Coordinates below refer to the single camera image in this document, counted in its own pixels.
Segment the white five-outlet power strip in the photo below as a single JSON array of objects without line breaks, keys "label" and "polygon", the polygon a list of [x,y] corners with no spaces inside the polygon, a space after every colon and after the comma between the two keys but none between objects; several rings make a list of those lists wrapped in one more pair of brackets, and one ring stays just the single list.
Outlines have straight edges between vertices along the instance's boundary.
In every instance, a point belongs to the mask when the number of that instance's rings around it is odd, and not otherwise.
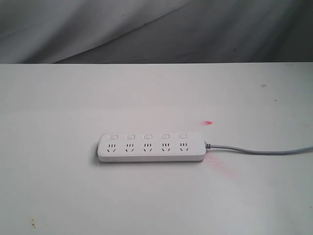
[{"label": "white five-outlet power strip", "polygon": [[206,154],[199,133],[106,133],[99,141],[103,163],[201,162]]}]

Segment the grey backdrop cloth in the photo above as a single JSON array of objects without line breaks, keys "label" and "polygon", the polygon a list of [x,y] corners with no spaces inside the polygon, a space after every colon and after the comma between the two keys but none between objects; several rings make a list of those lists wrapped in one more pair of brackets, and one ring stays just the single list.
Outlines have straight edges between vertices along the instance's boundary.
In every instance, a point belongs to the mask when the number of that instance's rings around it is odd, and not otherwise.
[{"label": "grey backdrop cloth", "polygon": [[310,0],[3,0],[8,63],[310,62]]}]

